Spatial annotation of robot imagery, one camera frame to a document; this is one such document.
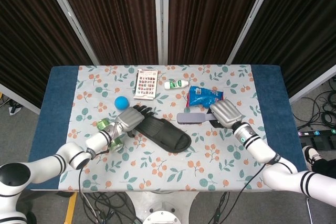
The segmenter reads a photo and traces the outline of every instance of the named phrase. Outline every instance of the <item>blue table edge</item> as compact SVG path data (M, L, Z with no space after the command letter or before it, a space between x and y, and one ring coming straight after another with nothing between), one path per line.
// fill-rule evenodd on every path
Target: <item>blue table edge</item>
M65 144L77 85L78 68L79 66L52 68L29 162L53 155ZM269 146L282 157L290 160L298 171L306 170L280 67L251 65L251 68ZM27 189L55 190L58 188L59 177L41 184L30 184Z

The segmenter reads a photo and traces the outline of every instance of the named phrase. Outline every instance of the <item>shoe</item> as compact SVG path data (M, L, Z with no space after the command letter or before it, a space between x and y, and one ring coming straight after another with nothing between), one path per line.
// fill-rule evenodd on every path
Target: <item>shoe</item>
M306 161L307 169L312 171L312 166L315 161L322 159L322 157L312 146L305 146L302 151L305 156L304 160Z

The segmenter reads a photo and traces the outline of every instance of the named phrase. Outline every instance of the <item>dark brown curtain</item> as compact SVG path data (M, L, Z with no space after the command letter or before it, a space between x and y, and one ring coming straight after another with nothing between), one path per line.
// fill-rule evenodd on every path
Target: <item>dark brown curtain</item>
M102 65L158 64L155 0L68 0Z
M225 63L255 0L169 0L169 64Z
M233 63L280 65L294 95L336 64L336 0L265 0Z
M92 62L56 0L0 5L0 83L40 107L53 66Z

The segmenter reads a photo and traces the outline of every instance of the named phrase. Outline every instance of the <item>small plastic bottle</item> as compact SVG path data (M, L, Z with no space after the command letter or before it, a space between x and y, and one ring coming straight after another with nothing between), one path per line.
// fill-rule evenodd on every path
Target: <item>small plastic bottle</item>
M164 88L165 89L179 89L179 88L187 87L188 85L189 85L189 82L185 80L166 81L164 83Z

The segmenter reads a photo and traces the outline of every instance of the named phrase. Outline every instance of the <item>blue snack bag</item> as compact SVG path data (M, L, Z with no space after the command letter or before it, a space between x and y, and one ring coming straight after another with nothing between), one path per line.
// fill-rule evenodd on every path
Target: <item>blue snack bag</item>
M187 107L202 105L205 108L209 108L211 104L222 100L223 94L221 91L191 86L188 93Z

